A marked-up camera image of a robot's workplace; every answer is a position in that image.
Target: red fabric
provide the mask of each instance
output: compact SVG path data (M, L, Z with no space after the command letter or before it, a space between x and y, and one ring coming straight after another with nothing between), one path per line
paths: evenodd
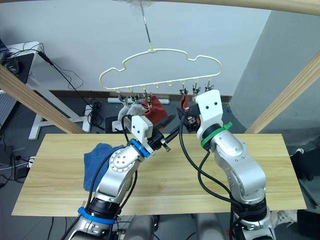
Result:
M162 119L168 117L168 114L164 108L164 106L161 104L157 96L152 95L151 96L151 108L148 109L148 103L147 100L144 100L142 103L142 106L144 106L147 111L145 111L144 115L152 122L152 124L156 124Z
M185 110L188 107L189 107L189 97L188 97L188 95L182 96L182 98L180 100L180 108Z

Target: blue cloth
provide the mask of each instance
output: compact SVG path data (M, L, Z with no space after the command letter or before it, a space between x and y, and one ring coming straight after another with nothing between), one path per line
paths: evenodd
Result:
M101 164L101 162L111 153L122 149L124 146L116 146L112 147L106 143L99 143L91 152L84 154L84 180L83 180L83 188L86 191L90 191L91 183L93 181L94 175ZM93 191L95 192L101 179L107 172L109 167L109 159L102 166L99 174L96 176L96 180L94 182Z

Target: wooden tabletop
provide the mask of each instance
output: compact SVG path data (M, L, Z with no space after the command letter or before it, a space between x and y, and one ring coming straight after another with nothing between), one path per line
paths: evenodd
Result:
M266 200L270 210L305 209L293 166L281 134L236 134L266 174ZM119 146L122 134L47 134L25 180L12 214L21 216L77 216L88 198L83 188L84 153L98 143ZM199 165L205 156L195 135L184 135L185 146ZM207 194L197 172L185 158L179 140L169 143L170 152L160 149L140 164L136 187L123 208L123 215L157 215L229 212L230 204ZM225 173L213 154L203 169L228 185ZM203 177L214 192L225 191Z

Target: wooden beam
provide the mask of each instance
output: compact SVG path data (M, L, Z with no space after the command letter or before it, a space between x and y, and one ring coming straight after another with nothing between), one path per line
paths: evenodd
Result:
M79 126L66 118L46 100L24 85L15 75L0 65L0 88L17 101L39 114L68 134L85 134Z
M161 2L224 5L320 16L320 0L161 0Z
M320 51L318 51L304 69L290 82L257 120L254 121L245 133L259 133L318 78L320 78Z

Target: gray floor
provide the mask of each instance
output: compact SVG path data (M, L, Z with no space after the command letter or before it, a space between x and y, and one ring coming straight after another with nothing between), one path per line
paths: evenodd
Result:
M61 99L66 105L73 109L79 115L83 115L85 104L77 98L62 98ZM102 109L100 114L103 117L109 117L117 115L119 110L122 108L121 104L107 103L106 99L99 99L102 103ZM176 107L179 106L178 102L172 102L170 105L166 105L166 111L168 114L176 114ZM233 127L230 129L232 133L244 133L246 130L229 109L227 104L223 105L223 122L232 122ZM31 126L33 124L35 113L23 106L17 104L12 111L9 119L5 124L6 143L8 146L13 146L15 155L21 155L23 157L35 156L41 142L46 133L63 133L60 129L55 126L43 127L40 130L39 137L37 140L28 140ZM165 129L165 132L170 132L177 124L179 120L176 118L170 125ZM92 134L103 133L97 127L91 129ZM297 147L293 146L288 149L289 152L294 153ZM49 228L51 225L51 217L36 217L36 216L11 216L11 212L22 188L22 184L10 181L8 184L0 189L0 239L1 240L43 240L47 239ZM221 213L218 215L221 220L223 228L228 228L229 214ZM122 221L125 221L130 217L124 217ZM69 226L74 217L55 217L54 225L52 228L51 240L58 240L65 231L65 223ZM189 214L179 215L164 215L161 216L159 229L156 235L161 240L184 240L187 236L195 231L195 223ZM297 233L296 226L293 224L286 228L281 225L276 228L276 234L278 239L281 240L308 240L309 238L300 236ZM196 240L197 237L194 235L190 240Z

